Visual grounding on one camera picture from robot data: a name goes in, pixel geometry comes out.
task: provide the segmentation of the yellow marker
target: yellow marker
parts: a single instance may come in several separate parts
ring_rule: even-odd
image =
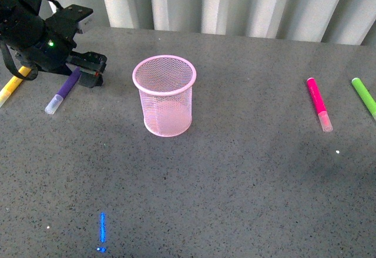
[[[26,67],[21,67],[21,69],[18,71],[23,76],[29,75],[31,69]],[[15,89],[19,86],[19,84],[22,82],[22,79],[19,79],[17,77],[13,77],[0,91],[0,107],[6,102],[8,97],[15,91]]]

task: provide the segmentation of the table surface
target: table surface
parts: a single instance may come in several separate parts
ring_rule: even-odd
[[[1,257],[376,256],[376,123],[351,86],[376,95],[375,48],[116,28],[76,42],[108,57],[102,87],[47,115],[66,77],[40,73],[0,109]],[[160,54],[197,70],[173,138],[145,128],[132,82]]]

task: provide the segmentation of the white curtain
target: white curtain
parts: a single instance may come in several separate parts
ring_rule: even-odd
[[[376,0],[58,1],[94,9],[99,26],[376,45]]]

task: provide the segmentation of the mesh pencil cup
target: mesh pencil cup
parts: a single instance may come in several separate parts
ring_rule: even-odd
[[[146,128],[157,136],[177,136],[192,122],[192,85],[196,70],[187,60],[158,55],[140,62],[133,71]]]

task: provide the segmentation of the pink marker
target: pink marker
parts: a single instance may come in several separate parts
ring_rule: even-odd
[[[320,95],[315,79],[309,78],[307,80],[307,86],[310,90],[313,103],[315,104],[317,115],[320,120],[321,127],[323,127],[323,131],[331,132],[333,130],[333,126],[331,125],[327,109],[325,108],[324,101]]]

